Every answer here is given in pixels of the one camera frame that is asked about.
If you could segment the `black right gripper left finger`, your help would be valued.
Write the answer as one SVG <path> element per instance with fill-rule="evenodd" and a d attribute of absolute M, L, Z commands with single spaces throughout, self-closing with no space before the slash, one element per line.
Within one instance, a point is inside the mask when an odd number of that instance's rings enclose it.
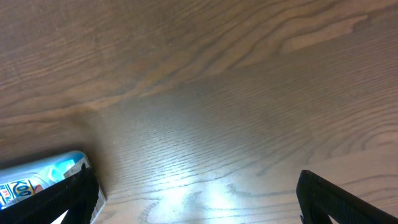
<path fill-rule="evenodd" d="M 1 211 L 1 223 L 49 224 L 65 213 L 62 223 L 89 224 L 98 201 L 94 169 L 81 170 L 65 180 Z"/>

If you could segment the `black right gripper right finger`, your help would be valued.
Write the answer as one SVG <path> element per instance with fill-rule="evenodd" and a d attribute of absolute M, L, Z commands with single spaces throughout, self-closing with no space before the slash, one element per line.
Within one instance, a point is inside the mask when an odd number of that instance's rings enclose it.
<path fill-rule="evenodd" d="M 397 218 L 361 200 L 309 170 L 303 170 L 296 187 L 303 224 L 384 224 Z"/>

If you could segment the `blue fever patch box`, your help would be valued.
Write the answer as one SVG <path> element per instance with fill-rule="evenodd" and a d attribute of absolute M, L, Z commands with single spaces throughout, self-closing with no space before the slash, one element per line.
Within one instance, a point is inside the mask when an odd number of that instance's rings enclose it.
<path fill-rule="evenodd" d="M 73 159 L 28 169 L 3 176 L 1 181 L 1 210 L 31 197 L 65 179 L 64 173 L 75 165 Z"/>

